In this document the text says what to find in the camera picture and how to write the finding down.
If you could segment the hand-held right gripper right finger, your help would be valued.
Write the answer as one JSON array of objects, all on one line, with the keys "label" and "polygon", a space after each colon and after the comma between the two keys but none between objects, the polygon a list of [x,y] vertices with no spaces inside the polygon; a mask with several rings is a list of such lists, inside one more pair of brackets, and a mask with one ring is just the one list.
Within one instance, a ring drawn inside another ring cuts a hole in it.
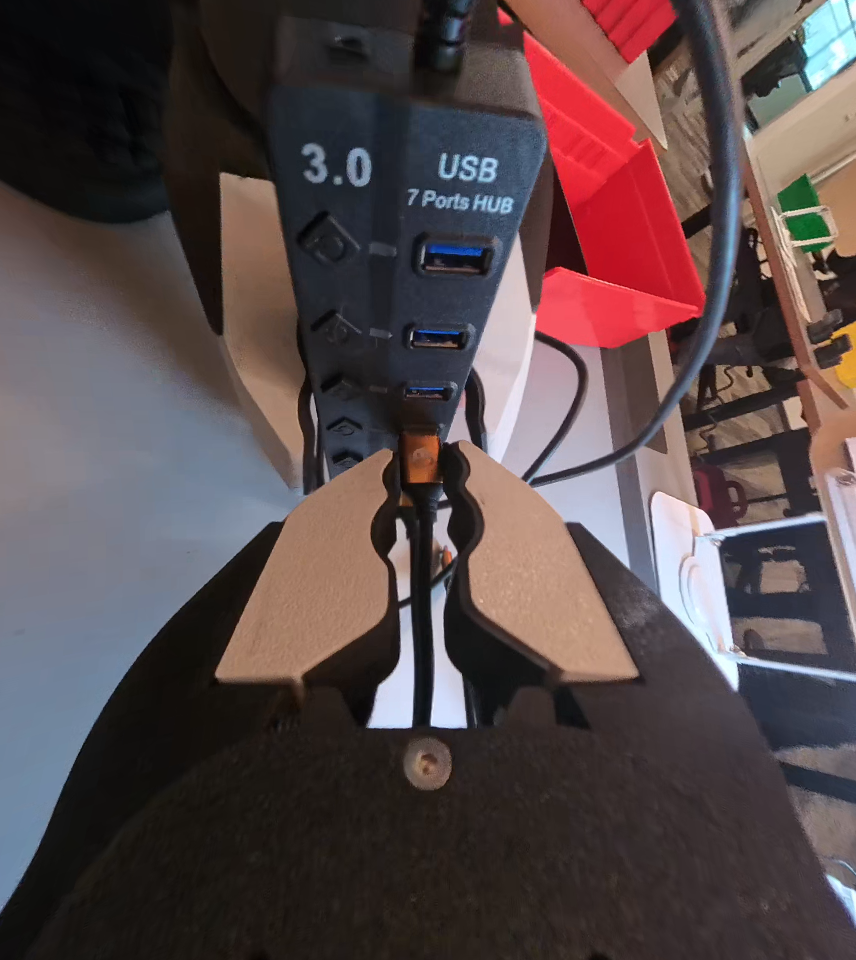
[{"label": "hand-held right gripper right finger", "polygon": [[443,482],[457,548],[445,646],[479,701],[636,681],[639,669],[562,516],[466,440],[444,448]]}]

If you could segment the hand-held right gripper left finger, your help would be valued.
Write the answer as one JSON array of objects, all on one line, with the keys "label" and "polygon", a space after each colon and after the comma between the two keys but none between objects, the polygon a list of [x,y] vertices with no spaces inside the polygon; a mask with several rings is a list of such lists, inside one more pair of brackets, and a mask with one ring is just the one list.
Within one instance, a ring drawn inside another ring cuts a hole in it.
[{"label": "hand-held right gripper left finger", "polygon": [[397,456],[384,449],[288,515],[218,663],[219,684],[375,697],[400,657],[388,557],[399,496]]}]

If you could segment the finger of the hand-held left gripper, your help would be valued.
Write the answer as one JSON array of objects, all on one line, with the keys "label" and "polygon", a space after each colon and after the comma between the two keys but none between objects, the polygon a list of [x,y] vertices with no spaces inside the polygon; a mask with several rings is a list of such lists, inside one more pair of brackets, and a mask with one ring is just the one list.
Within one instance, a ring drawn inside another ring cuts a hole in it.
[{"label": "finger of the hand-held left gripper", "polygon": [[521,239],[516,236],[474,364],[485,397],[486,451],[497,462],[503,462],[517,424],[529,376],[535,323]]},{"label": "finger of the hand-held left gripper", "polygon": [[222,352],[242,408],[286,486],[304,490],[305,368],[274,184],[219,175]]}]

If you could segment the black usb hub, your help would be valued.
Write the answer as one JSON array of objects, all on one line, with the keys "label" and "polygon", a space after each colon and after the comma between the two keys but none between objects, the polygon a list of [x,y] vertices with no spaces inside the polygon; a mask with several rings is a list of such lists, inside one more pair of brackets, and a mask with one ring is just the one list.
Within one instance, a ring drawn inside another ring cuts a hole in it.
[{"label": "black usb hub", "polygon": [[446,438],[550,150],[498,2],[305,2],[263,117],[331,478]]}]

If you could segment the small red plastic bin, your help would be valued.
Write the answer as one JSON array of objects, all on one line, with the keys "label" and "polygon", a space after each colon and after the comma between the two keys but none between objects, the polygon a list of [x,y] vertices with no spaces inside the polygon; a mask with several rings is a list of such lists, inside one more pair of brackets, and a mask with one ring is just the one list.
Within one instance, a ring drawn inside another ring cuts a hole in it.
[{"label": "small red plastic bin", "polygon": [[648,51],[621,57],[580,2],[505,2],[554,168],[537,330],[621,347],[696,318],[704,293],[657,154]]}]

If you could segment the white document stand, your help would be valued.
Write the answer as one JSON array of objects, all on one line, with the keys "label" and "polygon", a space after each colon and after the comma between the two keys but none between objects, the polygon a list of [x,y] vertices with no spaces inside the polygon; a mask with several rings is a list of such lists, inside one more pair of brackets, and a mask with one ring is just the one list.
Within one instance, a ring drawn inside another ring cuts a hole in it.
[{"label": "white document stand", "polygon": [[722,576],[721,546],[749,534],[825,523],[820,512],[718,530],[704,510],[661,490],[650,496],[650,537],[661,601],[709,655],[735,691],[739,668],[856,685],[856,671],[806,665],[799,654],[777,661],[737,649]]}]

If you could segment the black wrist rest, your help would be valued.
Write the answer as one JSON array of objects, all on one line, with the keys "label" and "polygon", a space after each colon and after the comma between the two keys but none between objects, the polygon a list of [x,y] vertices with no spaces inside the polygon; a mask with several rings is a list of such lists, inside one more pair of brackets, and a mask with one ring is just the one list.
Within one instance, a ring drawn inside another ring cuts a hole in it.
[{"label": "black wrist rest", "polygon": [[0,1],[0,182],[104,224],[163,213],[164,1]]}]

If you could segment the green bin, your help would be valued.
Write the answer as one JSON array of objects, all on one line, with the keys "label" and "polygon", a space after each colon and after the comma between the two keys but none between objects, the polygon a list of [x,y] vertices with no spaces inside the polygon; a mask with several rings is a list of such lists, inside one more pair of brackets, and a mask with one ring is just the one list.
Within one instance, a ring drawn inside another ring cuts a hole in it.
[{"label": "green bin", "polygon": [[818,254],[833,246],[838,229],[830,208],[806,174],[778,193],[779,219],[793,248]]}]

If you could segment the large red plastic bin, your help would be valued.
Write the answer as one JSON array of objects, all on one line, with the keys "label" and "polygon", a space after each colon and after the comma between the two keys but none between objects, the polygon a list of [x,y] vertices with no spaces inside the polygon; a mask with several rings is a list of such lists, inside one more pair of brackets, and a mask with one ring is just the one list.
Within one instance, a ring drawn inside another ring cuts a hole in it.
[{"label": "large red plastic bin", "polygon": [[672,27],[671,1],[581,1],[624,61],[631,65]]}]

